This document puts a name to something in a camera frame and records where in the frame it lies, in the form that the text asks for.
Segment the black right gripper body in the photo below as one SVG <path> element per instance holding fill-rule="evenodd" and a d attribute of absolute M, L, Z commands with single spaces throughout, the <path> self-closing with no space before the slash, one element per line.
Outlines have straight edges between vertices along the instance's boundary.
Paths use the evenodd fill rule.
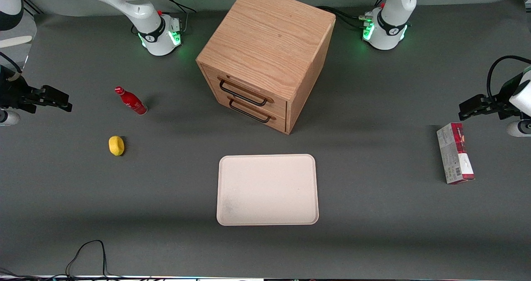
<path fill-rule="evenodd" d="M 24 110 L 23 105 L 21 104 L 21 90 L 24 88 L 22 86 L 22 75 L 17 71 L 12 71 L 11 69 L 0 66 L 0 107 L 1 109 L 19 109 Z"/>

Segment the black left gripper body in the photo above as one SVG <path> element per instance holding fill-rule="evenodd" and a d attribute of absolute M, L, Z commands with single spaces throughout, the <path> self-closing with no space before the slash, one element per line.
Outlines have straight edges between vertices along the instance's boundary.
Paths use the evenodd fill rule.
<path fill-rule="evenodd" d="M 501 109 L 501 111 L 497 113 L 499 120 L 506 120 L 510 117 L 521 117 L 521 111 L 512 105 L 509 100 L 514 92 L 516 92 L 516 88 L 518 88 L 522 77 L 523 74 L 518 74 L 506 81 L 500 88 L 500 91 L 497 94 L 497 103 Z"/>

